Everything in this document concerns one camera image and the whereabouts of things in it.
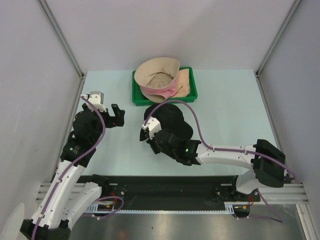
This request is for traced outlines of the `pink bucket hat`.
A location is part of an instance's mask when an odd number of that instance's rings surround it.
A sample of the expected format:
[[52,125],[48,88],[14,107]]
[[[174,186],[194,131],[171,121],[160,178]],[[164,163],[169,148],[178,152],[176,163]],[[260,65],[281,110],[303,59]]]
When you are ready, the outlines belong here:
[[170,97],[173,97],[177,93],[177,90],[175,87],[168,88],[168,89],[145,88],[145,92],[148,95],[157,95],[157,96],[164,97],[165,99],[168,99]]

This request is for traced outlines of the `beige smile bucket hat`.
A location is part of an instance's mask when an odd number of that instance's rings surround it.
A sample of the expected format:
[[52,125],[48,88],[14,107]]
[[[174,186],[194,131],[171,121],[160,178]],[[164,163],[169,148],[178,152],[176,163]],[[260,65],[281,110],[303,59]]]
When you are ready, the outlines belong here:
[[180,65],[180,61],[175,58],[152,58],[136,69],[134,80],[140,87],[168,90],[176,86]]

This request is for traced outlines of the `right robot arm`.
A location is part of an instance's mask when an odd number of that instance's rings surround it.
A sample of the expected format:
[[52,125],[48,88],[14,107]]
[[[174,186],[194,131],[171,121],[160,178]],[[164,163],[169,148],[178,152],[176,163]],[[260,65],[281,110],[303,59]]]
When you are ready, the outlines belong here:
[[285,154],[264,139],[247,146],[205,146],[200,140],[183,139],[162,129],[153,135],[141,129],[139,140],[147,142],[155,154],[163,153],[178,163],[191,165],[222,164],[245,168],[230,188],[231,196],[242,201],[262,186],[282,188],[285,183]]

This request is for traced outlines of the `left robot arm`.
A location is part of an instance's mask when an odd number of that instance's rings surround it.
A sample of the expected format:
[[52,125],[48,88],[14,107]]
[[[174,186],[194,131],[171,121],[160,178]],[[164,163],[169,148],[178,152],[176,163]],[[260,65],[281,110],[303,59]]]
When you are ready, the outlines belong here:
[[81,215],[97,199],[110,196],[107,177],[94,174],[74,198],[72,190],[103,139],[106,129],[123,127],[125,111],[112,104],[114,115],[107,110],[91,110],[83,104],[75,115],[73,130],[63,147],[60,162],[40,206],[31,218],[22,222],[20,232],[28,240],[67,240]]

